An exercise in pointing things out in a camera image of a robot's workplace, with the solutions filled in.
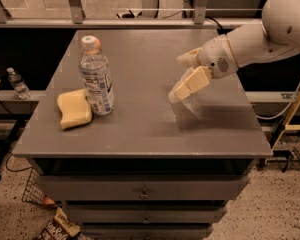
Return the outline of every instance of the yellow sponge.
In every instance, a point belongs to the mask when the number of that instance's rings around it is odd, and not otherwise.
[[[60,94],[58,96],[57,103],[62,112],[62,118],[60,121],[62,129],[91,122],[91,107],[86,100],[86,93],[84,89]]]

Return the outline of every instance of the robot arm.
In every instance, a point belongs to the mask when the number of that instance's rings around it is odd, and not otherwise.
[[[262,24],[241,26],[179,56],[179,64],[189,69],[173,87],[169,99],[172,103],[180,102],[207,86],[211,78],[223,78],[246,65],[274,62],[298,53],[300,0],[268,0]]]

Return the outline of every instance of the bottle cap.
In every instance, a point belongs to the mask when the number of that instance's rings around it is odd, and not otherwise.
[[[14,72],[14,69],[13,68],[7,68],[7,72],[12,73],[12,72]]]
[[[86,50],[98,49],[96,38],[94,36],[85,36],[81,39],[82,47]]]

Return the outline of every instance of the floor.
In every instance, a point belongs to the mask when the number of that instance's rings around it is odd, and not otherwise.
[[[300,136],[284,136],[279,149],[300,153]],[[248,186],[227,204],[228,212],[214,224],[208,240],[300,240],[300,163],[269,161],[262,170],[253,168]],[[23,159],[8,161],[12,170],[28,167]],[[22,202],[30,171],[10,172],[2,166],[0,181],[0,240],[27,240],[36,237],[55,211]]]

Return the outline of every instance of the plastic bottle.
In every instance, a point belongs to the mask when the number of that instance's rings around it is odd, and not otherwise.
[[[81,41],[85,52],[79,69],[87,101],[95,114],[107,115],[114,104],[108,58],[100,51],[94,36],[85,36]]]
[[[13,68],[8,68],[7,72],[8,80],[15,92],[17,93],[18,97],[22,100],[29,99],[31,97],[31,93],[29,91],[28,86],[23,81],[21,75]]]

